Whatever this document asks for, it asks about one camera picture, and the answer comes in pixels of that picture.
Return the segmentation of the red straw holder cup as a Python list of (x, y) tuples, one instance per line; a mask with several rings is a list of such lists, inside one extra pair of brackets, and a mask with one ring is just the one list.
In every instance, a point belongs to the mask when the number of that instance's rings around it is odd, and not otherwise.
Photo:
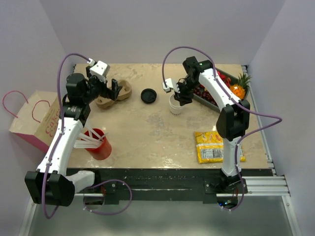
[[(100, 137), (105, 135), (105, 133), (101, 129), (93, 128), (93, 131), (95, 131)], [(85, 150), (88, 151), (95, 160), (101, 161), (101, 160), (105, 160), (106, 158), (110, 156), (112, 152), (112, 147), (105, 136), (104, 138), (102, 138), (101, 145), (99, 147), (86, 148)]]

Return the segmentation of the yellow snack bag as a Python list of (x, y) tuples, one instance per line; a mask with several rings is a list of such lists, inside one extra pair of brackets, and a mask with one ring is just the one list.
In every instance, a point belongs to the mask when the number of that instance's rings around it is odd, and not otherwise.
[(217, 131), (195, 132), (197, 159), (199, 164), (223, 163), (223, 138)]

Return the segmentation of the white paper cup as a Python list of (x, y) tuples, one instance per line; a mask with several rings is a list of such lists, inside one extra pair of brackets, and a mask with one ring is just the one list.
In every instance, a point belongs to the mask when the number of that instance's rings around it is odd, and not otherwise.
[(183, 106), (180, 105), (180, 102), (175, 99), (174, 94), (169, 97), (169, 106), (170, 112), (173, 115), (179, 115), (184, 108)]

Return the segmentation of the grey fruit tray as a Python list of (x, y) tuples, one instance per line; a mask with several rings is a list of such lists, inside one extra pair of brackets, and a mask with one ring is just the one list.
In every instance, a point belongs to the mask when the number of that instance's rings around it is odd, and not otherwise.
[[(249, 83), (251, 76), (243, 72), (239, 74), (238, 78), (236, 78), (220, 69), (217, 69), (217, 75), (239, 99), (244, 100), (247, 98), (247, 95), (249, 94)], [(193, 94), (193, 98), (196, 101), (218, 113), (220, 112), (214, 98), (203, 85), (199, 85), (197, 88), (195, 88)]]

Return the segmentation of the black coffee lid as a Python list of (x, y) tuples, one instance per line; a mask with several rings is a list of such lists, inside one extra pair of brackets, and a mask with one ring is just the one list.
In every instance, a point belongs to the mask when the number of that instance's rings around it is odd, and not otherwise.
[(141, 92), (141, 100), (145, 104), (152, 104), (157, 98), (157, 93), (152, 88), (146, 88)]

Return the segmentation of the white wrapped straws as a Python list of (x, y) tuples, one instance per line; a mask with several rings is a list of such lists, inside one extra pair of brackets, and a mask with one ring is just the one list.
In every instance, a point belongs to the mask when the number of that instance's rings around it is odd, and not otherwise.
[(96, 149), (99, 148), (106, 138), (106, 133), (102, 129), (87, 128), (87, 134), (80, 133), (74, 143), (74, 148)]

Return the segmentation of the dark red grapes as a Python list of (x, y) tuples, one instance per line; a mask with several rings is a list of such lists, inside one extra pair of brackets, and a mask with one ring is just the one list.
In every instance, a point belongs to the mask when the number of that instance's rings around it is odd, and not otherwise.
[(193, 93), (196, 97), (201, 98), (215, 106), (217, 105), (214, 98), (210, 95), (210, 93), (204, 86), (199, 85), (197, 88), (194, 89)]

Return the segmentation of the toy pineapple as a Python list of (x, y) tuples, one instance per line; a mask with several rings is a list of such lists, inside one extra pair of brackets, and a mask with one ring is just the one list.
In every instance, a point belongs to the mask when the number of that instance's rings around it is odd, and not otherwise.
[(248, 74), (240, 74), (238, 76), (237, 82), (233, 85), (230, 85), (230, 90), (241, 100), (246, 98), (246, 94), (249, 89), (249, 84), (251, 81), (251, 76)]

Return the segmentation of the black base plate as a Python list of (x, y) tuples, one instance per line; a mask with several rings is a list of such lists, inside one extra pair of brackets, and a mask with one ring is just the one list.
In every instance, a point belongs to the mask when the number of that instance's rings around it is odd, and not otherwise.
[(94, 168), (96, 188), (81, 191), (86, 196), (105, 190), (105, 204), (120, 201), (190, 201), (217, 203), (217, 194), (231, 195), (220, 187), (219, 169), (125, 169)]

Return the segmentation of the red cherries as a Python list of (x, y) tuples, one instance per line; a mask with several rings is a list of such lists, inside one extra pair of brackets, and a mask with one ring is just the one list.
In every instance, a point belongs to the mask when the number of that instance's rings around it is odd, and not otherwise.
[(230, 87), (230, 82), (231, 79), (226, 76), (224, 73), (221, 73), (220, 71), (217, 71), (219, 77), (222, 79), (222, 81), (226, 84), (226, 86), (229, 88)]

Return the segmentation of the cardboard cup carrier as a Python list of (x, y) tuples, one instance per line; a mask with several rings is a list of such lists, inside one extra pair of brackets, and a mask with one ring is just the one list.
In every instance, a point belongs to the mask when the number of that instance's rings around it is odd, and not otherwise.
[(129, 98), (132, 94), (132, 88), (130, 83), (127, 80), (118, 80), (118, 86), (121, 86), (122, 89), (118, 94), (116, 101), (113, 101), (109, 98), (103, 98), (99, 96), (94, 102), (100, 109), (108, 109), (117, 101), (123, 101)]

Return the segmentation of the brown paper bag pink handles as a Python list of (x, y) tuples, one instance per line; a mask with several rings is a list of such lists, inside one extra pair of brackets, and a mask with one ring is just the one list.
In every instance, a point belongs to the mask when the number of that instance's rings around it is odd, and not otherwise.
[(46, 153), (58, 127), (59, 97), (50, 91), (36, 90), (29, 98), (16, 92), (25, 100), (17, 113), (11, 112), (5, 105), (6, 97), (2, 98), (4, 109), (14, 116), (9, 131)]

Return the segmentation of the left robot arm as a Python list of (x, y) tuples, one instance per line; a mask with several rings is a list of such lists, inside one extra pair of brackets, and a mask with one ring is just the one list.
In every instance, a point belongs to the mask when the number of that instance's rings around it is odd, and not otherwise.
[(51, 145), (36, 171), (28, 171), (25, 183), (36, 204), (67, 207), (74, 195), (85, 188), (91, 193), (102, 187), (93, 171), (79, 171), (67, 176), (67, 164), (75, 141), (82, 132), (91, 112), (90, 103), (99, 96), (116, 100), (121, 86), (112, 79), (111, 87), (92, 75), (89, 79), (73, 73), (66, 79), (67, 94), (63, 97), (60, 120)]

